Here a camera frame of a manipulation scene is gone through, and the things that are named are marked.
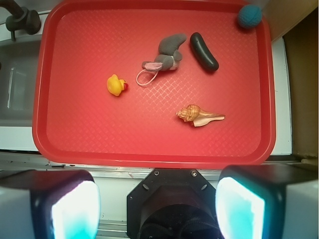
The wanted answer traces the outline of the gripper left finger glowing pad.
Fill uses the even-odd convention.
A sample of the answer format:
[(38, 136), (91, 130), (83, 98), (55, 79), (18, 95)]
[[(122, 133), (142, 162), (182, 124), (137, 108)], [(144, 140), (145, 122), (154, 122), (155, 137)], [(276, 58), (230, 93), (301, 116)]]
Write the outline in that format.
[(100, 212), (86, 170), (0, 172), (2, 239), (94, 239)]

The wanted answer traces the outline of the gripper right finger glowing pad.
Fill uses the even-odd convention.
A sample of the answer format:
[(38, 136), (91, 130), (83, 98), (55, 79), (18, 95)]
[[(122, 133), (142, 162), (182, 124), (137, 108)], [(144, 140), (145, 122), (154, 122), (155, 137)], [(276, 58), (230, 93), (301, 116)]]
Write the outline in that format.
[(318, 167), (227, 166), (217, 183), (215, 208), (225, 239), (317, 239)]

